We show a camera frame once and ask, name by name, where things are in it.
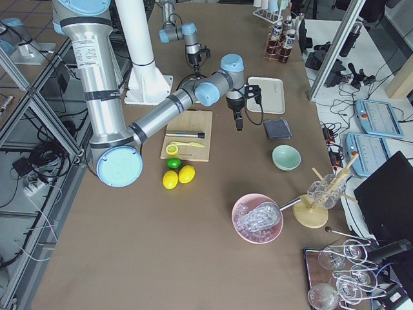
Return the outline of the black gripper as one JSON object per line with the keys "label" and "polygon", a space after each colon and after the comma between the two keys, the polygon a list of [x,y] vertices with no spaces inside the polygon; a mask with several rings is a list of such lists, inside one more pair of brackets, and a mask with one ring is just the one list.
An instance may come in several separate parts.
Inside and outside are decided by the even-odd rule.
{"label": "black gripper", "polygon": [[227,106],[233,111],[236,130],[243,130],[243,117],[241,109],[245,107],[248,99],[254,99],[262,107],[261,88],[258,85],[246,84],[240,89],[233,89],[226,93]]}
{"label": "black gripper", "polygon": [[206,58],[210,57],[210,49],[207,46],[190,45],[186,47],[186,55],[190,65],[194,69],[194,76],[196,79],[201,78],[200,66],[203,54]]}

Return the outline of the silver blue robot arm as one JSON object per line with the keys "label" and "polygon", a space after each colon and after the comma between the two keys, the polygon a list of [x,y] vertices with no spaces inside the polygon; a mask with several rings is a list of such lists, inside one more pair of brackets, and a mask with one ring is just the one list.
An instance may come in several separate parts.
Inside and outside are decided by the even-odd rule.
{"label": "silver blue robot arm", "polygon": [[162,9],[162,27],[159,30],[159,38],[162,43],[183,41],[185,44],[185,59],[192,67],[194,73],[189,77],[196,79],[205,78],[201,73],[202,57],[210,57],[210,49],[199,42],[197,27],[195,23],[184,23],[182,18],[175,12],[176,5],[182,1],[160,1]]}
{"label": "silver blue robot arm", "polygon": [[243,59],[228,54],[219,70],[172,91],[172,78],[156,67],[142,1],[116,1],[132,62],[126,92],[120,89],[109,36],[113,30],[109,1],[54,1],[56,32],[71,39],[81,76],[93,136],[92,159],[98,178],[111,187],[135,182],[143,170],[138,150],[194,103],[209,107],[226,97],[238,111],[246,100],[261,99],[257,85],[247,85]]}

